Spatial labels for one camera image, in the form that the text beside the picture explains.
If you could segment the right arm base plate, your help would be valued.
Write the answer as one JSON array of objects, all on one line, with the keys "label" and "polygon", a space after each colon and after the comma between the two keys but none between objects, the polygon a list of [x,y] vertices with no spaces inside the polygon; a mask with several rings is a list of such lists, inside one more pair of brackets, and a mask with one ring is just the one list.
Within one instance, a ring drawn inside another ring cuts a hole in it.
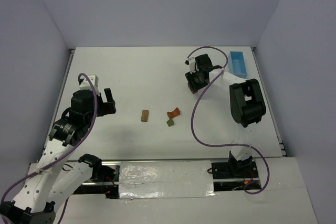
[{"label": "right arm base plate", "polygon": [[207,172],[212,174],[213,179],[233,178],[247,181],[258,177],[258,170],[255,162],[252,162],[250,166],[238,170],[233,170],[228,162],[211,163],[211,167],[207,170]]}]

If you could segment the blue plastic box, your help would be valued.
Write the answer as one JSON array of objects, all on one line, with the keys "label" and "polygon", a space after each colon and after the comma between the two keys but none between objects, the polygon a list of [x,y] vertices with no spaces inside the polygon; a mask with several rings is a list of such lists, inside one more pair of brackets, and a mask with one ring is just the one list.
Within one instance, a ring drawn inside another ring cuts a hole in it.
[{"label": "blue plastic box", "polygon": [[246,79],[247,70],[244,61],[244,55],[241,51],[231,51],[228,56],[229,72],[237,77]]}]

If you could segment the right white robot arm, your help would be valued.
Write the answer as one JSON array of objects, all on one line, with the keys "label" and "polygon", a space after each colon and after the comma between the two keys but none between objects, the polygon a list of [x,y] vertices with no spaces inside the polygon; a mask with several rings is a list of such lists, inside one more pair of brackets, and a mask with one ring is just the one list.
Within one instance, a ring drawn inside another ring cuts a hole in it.
[{"label": "right white robot arm", "polygon": [[192,93],[204,89],[201,95],[211,86],[223,89],[229,98],[232,119],[239,125],[238,138],[231,144],[228,158],[228,172],[231,175],[242,173],[252,166],[252,144],[257,124],[266,114],[266,105],[257,79],[240,78],[219,65],[213,65],[210,57],[203,54],[188,57],[185,64],[189,71],[185,74],[187,84]]}]

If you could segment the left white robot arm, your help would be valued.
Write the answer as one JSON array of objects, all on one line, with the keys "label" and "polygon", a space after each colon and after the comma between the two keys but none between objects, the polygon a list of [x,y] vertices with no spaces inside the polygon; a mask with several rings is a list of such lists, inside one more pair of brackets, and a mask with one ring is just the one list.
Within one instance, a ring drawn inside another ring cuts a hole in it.
[{"label": "left white robot arm", "polygon": [[104,166],[91,154],[82,155],[63,178],[59,178],[68,160],[66,155],[87,134],[93,118],[114,114],[115,101],[111,90],[101,94],[78,90],[49,133],[47,146],[32,176],[24,179],[21,191],[12,199],[1,200],[1,216],[6,223],[53,223],[60,206],[87,180],[113,182],[118,170]]}]

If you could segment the tan wood rectangular block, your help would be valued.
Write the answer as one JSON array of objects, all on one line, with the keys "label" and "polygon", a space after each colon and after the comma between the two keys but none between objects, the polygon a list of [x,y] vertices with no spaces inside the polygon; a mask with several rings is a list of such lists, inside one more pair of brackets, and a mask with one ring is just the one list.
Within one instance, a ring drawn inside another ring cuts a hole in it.
[{"label": "tan wood rectangular block", "polygon": [[142,110],[141,122],[147,122],[149,118],[149,110]]}]

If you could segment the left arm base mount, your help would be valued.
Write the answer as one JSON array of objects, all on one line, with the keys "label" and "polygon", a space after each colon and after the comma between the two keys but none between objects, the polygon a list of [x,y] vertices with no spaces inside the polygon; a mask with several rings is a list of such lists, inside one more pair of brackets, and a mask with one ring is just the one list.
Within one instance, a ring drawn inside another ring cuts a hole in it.
[{"label": "left arm base mount", "polygon": [[108,199],[119,199],[120,166],[102,165],[90,181],[98,187],[98,192]]}]

